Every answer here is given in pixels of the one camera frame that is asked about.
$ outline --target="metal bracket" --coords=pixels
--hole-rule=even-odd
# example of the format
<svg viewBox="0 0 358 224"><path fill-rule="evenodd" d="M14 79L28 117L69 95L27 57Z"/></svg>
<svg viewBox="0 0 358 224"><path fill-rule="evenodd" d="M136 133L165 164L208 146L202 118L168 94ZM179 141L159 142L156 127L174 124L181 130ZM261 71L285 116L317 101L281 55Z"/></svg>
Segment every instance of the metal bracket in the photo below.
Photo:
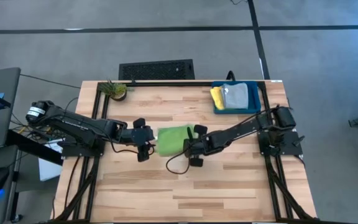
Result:
<svg viewBox="0 0 358 224"><path fill-rule="evenodd" d="M274 133L262 131L258 133L259 149L262 155L271 156L281 155L302 155L302 147L299 144L299 135L297 132L290 131L280 136L281 143L278 147L272 146L272 137Z"/></svg>
<svg viewBox="0 0 358 224"><path fill-rule="evenodd" d="M66 139L62 142L58 142L58 145L63 148L62 156L86 156L86 157L98 157L104 154L105 142L102 139L95 139L92 148L88 146L82 146L75 142L75 139L71 136L66 136Z"/></svg>

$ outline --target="white paper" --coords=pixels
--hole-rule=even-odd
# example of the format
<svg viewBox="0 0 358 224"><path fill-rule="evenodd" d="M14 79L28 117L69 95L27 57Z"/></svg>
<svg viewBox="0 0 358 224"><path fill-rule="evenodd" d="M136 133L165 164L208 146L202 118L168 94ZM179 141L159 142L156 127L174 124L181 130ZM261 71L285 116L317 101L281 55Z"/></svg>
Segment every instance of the white paper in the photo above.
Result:
<svg viewBox="0 0 358 224"><path fill-rule="evenodd" d="M57 143L62 141L62 139L57 139L53 141L49 141L44 146L47 146L54 151L57 151L59 153L62 153L62 147L60 147ZM40 167L40 180L46 181L49 179L52 179L54 177L57 177L62 172L62 167L60 165L54 164L52 162L43 160L38 158L39 167Z"/></svg>

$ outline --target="small plant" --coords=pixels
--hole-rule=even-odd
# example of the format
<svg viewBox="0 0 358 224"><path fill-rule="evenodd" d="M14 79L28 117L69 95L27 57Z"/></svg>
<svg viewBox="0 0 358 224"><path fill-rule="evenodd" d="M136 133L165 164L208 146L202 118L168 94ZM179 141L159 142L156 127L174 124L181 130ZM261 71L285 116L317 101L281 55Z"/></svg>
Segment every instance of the small plant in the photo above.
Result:
<svg viewBox="0 0 358 224"><path fill-rule="evenodd" d="M100 84L99 90L114 100L123 100L127 93L127 86L123 83L113 83L108 80L107 83Z"/></svg>

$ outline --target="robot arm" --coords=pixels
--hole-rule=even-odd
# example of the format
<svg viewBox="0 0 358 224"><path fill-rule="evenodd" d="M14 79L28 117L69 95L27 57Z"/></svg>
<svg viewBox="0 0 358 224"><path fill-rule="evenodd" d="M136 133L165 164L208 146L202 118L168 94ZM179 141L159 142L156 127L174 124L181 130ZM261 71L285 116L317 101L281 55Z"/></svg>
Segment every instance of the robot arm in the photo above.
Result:
<svg viewBox="0 0 358 224"><path fill-rule="evenodd" d="M51 101L32 103L25 118L29 126L50 126L59 129L86 147L92 148L98 139L137 146L139 162L149 158L150 146L147 142L154 139L153 130L145 125L145 120L142 118L134 121L133 129L128 129L126 122L88 118L66 111Z"/></svg>
<svg viewBox="0 0 358 224"><path fill-rule="evenodd" d="M274 133L271 135L271 147L278 147L280 136L286 131L291 131L296 126L295 120L286 107L278 106L266 111L258 113L249 119L230 127L226 130L213 131L207 133L207 127L196 125L195 132L198 133L198 139L193 139L190 130L188 130L189 139L183 144L185 156L190 158L190 165L201 167L203 160L200 155L209 156L221 152L225 147L240 138L259 131L269 131Z"/></svg>

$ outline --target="gray cloth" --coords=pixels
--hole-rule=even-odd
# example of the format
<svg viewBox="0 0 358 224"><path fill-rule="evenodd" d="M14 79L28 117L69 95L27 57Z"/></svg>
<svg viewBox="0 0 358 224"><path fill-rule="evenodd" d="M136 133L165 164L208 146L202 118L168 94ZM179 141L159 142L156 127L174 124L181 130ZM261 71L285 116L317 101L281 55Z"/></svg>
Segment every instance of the gray cloth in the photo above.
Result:
<svg viewBox="0 0 358 224"><path fill-rule="evenodd" d="M248 109L248 86L223 84L222 97L225 109Z"/></svg>

